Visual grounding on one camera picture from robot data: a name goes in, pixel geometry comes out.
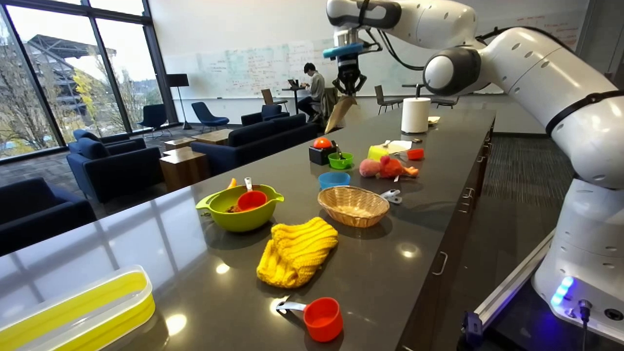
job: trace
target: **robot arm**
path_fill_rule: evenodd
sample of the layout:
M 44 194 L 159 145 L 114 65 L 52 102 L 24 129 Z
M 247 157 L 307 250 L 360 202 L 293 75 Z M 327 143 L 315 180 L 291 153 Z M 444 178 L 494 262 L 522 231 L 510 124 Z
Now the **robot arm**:
M 624 188 L 624 98 L 566 47 L 535 30 L 514 28 L 490 46 L 477 42 L 477 12 L 440 0 L 329 0 L 330 24 L 346 30 L 325 57 L 340 67 L 334 86 L 354 96 L 366 85 L 360 55 L 371 53 L 358 32 L 379 28 L 418 47 L 446 49 L 424 67 L 438 96 L 488 85 L 524 106 L 570 157 L 590 184 Z

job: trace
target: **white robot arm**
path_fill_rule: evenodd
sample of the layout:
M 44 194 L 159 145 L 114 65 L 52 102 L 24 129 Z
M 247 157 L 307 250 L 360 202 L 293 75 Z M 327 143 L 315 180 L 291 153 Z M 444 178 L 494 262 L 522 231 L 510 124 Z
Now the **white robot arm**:
M 539 30 L 512 28 L 481 44 L 477 12 L 459 3 L 329 0 L 329 20 L 346 30 L 338 47 L 325 53 L 340 65 L 334 85 L 344 94 L 364 86 L 358 57 L 373 53 L 358 32 L 377 28 L 418 47 L 446 49 L 424 67 L 434 94 L 461 96 L 496 85 L 545 127 L 578 178 L 535 289 L 557 317 L 578 324 L 568 313 L 590 301 L 600 311 L 590 328 L 624 344 L 613 319 L 624 319 L 624 94 Z M 574 297 L 563 289 L 570 281 Z

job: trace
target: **red cup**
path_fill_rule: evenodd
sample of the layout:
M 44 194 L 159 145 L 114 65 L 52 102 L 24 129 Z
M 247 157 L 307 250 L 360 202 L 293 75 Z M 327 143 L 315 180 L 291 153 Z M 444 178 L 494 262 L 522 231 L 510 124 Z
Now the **red cup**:
M 239 211 L 251 211 L 268 203 L 268 196 L 264 192 L 252 190 L 239 198 Z
M 344 332 L 344 317 L 336 299 L 321 297 L 305 311 L 305 324 L 311 340 L 329 344 Z

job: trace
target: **person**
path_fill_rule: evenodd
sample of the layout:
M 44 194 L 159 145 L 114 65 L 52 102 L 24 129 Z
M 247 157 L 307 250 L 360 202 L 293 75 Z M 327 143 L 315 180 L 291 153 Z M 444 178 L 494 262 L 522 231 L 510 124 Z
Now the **person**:
M 297 102 L 297 110 L 309 116 L 311 124 L 319 124 L 325 118 L 325 104 L 327 104 L 327 79 L 317 71 L 313 63 L 305 65 L 305 75 L 313 79 L 309 88 L 309 98 Z

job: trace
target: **lamp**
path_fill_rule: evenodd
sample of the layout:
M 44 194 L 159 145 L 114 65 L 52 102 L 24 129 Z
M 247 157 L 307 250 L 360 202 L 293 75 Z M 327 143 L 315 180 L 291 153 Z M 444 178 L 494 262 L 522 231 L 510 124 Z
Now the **lamp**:
M 180 110 L 182 110 L 182 120 L 184 120 L 182 129 L 192 129 L 192 125 L 188 124 L 188 116 L 184 112 L 184 102 L 182 102 L 182 94 L 180 94 L 182 86 L 190 86 L 190 77 L 188 75 L 169 75 L 169 85 L 173 88 L 178 88 L 178 100 L 180 100 Z

